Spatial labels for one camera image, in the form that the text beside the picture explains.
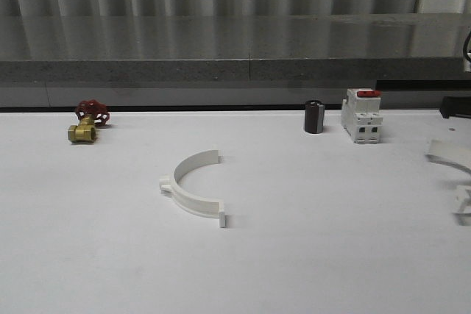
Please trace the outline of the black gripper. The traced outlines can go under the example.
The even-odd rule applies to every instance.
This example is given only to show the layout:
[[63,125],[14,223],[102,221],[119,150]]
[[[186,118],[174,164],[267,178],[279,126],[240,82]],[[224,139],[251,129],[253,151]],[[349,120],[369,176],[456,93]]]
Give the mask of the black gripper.
[[471,97],[453,97],[445,96],[442,99],[439,108],[443,118],[461,117],[470,118],[471,116]]

